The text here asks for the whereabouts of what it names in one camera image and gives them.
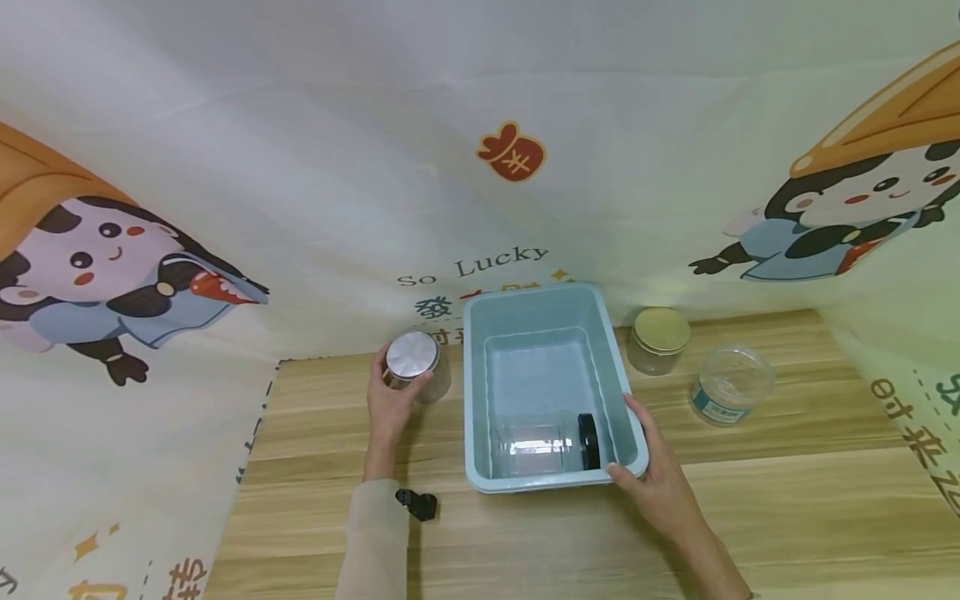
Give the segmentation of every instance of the glass jar with silver lid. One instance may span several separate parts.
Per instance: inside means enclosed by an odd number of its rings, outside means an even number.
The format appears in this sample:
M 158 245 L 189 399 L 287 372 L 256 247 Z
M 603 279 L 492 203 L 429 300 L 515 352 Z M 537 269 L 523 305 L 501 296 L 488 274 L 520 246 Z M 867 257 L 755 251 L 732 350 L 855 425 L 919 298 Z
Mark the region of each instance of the glass jar with silver lid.
M 399 336 L 387 349 L 387 372 L 393 378 L 391 387 L 403 389 L 419 375 L 433 372 L 417 395 L 418 402 L 436 402 L 450 389 L 450 366 L 433 336 L 410 331 Z

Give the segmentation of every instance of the left hand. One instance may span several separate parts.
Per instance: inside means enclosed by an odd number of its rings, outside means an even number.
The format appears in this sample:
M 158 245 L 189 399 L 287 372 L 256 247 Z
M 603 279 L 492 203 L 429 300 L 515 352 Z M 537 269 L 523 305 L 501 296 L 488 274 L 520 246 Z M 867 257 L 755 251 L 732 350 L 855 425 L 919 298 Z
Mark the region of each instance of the left hand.
M 947 214 L 944 212 L 944 208 L 937 204 L 928 204 L 920 211 L 920 219 L 917 220 L 917 225 L 913 226 L 914 228 L 925 228 L 931 223 L 937 223 L 943 221 L 947 217 Z
M 383 381 L 386 369 L 387 349 L 390 343 L 373 358 L 370 365 L 370 383 L 367 387 L 367 409 L 370 411 L 370 443 L 396 448 L 400 434 L 413 413 L 414 398 L 433 377 L 428 371 L 417 377 L 402 390 L 392 390 Z

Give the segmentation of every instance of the black clip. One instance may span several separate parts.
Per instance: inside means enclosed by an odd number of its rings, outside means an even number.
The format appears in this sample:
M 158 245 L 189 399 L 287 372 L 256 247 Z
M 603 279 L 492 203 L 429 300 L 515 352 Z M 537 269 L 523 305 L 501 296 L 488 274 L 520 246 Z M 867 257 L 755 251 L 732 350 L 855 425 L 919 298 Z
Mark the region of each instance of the black clip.
M 421 523 L 437 516 L 437 496 L 432 493 L 419 494 L 413 490 L 398 490 L 396 501 L 407 507 L 410 514 Z

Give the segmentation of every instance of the wooden table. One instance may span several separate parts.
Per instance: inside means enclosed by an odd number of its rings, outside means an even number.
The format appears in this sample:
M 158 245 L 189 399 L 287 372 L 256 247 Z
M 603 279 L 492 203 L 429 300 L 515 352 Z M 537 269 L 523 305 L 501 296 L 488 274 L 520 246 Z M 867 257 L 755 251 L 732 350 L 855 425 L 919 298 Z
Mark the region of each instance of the wooden table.
M 721 429 L 691 412 L 687 388 L 728 343 L 765 355 L 778 387 L 742 425 Z M 438 520 L 414 524 L 410 598 L 692 597 L 682 566 L 613 486 L 471 488 L 461 349 L 449 356 L 450 393 L 418 410 L 401 453 L 401 481 L 442 503 Z M 205 598 L 333 596 L 367 442 L 370 359 L 283 365 Z M 815 313 L 696 324 L 674 373 L 627 373 L 766 598 L 960 597 L 960 524 Z

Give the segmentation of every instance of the small black object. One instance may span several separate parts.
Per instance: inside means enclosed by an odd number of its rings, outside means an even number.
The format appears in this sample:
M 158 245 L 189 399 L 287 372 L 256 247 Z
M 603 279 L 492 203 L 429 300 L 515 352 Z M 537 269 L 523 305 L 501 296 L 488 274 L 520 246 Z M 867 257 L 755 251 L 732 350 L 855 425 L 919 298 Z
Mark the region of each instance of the small black object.
M 413 490 L 397 490 L 396 501 L 407 507 L 410 514 L 421 523 L 437 516 L 437 496 L 432 493 L 420 494 Z
M 597 440 L 597 425 L 590 413 L 577 416 L 580 425 L 580 453 L 584 458 L 584 470 L 600 468 L 600 442 Z

